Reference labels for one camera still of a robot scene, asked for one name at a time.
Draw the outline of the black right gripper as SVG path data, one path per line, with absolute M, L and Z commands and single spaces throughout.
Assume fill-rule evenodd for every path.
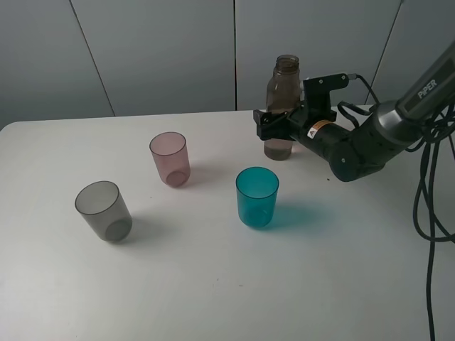
M 334 146 L 350 134 L 337 125 L 337 113 L 332 109 L 307 109 L 304 104 L 278 114 L 256 109 L 252 115 L 261 141 L 295 140 L 321 158 L 329 158 Z

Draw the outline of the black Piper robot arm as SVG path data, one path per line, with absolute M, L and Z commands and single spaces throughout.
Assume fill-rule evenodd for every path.
M 343 89 L 357 74 L 335 74 L 303 81 L 304 101 L 279 114 L 255 110 L 257 136 L 296 141 L 322 157 L 333 174 L 350 182 L 382 170 L 418 140 L 433 142 L 454 131 L 454 112 L 438 114 L 454 103 L 454 46 L 450 45 L 407 93 L 396 101 L 376 103 L 368 111 L 341 102 L 331 108 L 330 93 Z

